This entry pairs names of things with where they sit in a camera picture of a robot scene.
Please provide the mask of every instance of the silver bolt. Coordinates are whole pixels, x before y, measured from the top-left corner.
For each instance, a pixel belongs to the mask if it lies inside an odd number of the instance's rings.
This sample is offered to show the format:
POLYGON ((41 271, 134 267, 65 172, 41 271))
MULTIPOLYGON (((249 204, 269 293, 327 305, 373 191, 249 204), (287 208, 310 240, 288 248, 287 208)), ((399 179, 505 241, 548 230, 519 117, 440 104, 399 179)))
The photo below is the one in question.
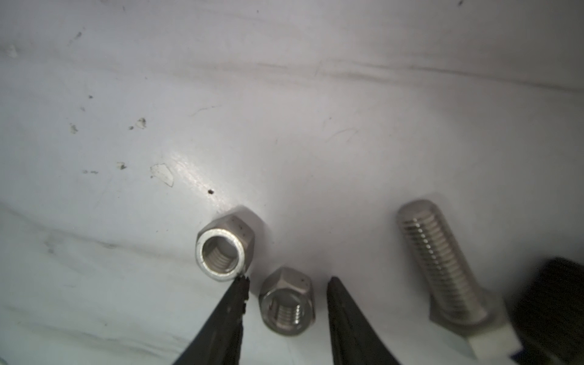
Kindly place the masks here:
POLYGON ((399 209, 397 223, 442 315, 460 325, 485 320, 489 316, 485 292, 438 206, 429 200, 408 203, 399 209))

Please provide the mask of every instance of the marble surface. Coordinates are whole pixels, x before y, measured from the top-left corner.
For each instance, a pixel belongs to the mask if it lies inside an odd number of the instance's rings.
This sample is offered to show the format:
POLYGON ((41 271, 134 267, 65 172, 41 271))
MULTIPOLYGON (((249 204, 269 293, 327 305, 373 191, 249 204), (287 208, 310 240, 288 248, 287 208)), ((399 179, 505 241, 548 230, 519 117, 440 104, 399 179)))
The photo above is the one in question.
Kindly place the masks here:
POLYGON ((171 363, 227 288, 196 234, 236 210, 252 294, 287 264, 318 306, 282 338, 252 295, 243 364, 332 363, 331 275, 404 365, 473 364, 427 322, 394 214, 436 201, 511 304, 545 258, 584 262, 582 19, 575 0, 0 2, 0 357, 171 363))

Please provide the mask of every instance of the black object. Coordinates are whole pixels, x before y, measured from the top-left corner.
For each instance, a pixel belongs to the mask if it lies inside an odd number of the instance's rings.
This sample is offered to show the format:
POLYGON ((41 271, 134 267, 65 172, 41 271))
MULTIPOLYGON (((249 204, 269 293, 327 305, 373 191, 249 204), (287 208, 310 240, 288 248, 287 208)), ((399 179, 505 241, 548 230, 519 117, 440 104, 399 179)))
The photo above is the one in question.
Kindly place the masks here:
POLYGON ((519 364, 582 364, 584 360, 584 267, 555 258, 540 270, 513 311, 524 350, 519 364))
POLYGON ((215 310, 174 365, 237 365, 244 336, 242 316, 249 298, 249 279, 233 280, 215 310))
MULTIPOLYGON (((237 277, 174 365, 237 365, 249 279, 237 277)), ((399 365, 369 325, 338 277, 326 290, 335 365, 399 365)))
POLYGON ((399 365, 336 276, 328 283, 326 301, 335 365, 399 365))

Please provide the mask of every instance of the bolt tip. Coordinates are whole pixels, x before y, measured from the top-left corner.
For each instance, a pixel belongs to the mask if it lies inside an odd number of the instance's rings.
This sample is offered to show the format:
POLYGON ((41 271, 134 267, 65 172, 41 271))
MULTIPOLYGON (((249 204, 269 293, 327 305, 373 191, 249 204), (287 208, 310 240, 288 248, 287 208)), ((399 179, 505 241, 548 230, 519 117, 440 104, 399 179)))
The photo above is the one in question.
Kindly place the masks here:
POLYGON ((414 200, 403 205, 398 210, 397 220, 398 223, 408 222, 414 219, 427 217, 428 214, 433 214, 433 212, 437 210, 438 206, 430 200, 427 199, 414 200))

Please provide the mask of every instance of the hex nut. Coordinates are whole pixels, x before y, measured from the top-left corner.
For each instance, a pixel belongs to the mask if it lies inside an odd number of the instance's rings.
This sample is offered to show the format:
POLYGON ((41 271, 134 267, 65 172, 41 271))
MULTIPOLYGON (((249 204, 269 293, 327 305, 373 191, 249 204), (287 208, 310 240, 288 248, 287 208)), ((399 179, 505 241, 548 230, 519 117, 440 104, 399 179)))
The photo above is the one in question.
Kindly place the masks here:
POLYGON ((281 267, 264 280, 259 308, 266 326, 284 336, 297 336, 314 323, 314 288, 307 275, 281 267))
POLYGON ((197 235, 196 258, 201 270, 216 281, 244 274, 253 258, 253 230, 235 215, 209 223, 197 235))
POLYGON ((485 290, 489 317, 476 325, 458 325, 444 317, 436 300, 430 297, 430 321, 445 341, 467 356, 478 360, 511 356, 522 349, 500 295, 485 290))

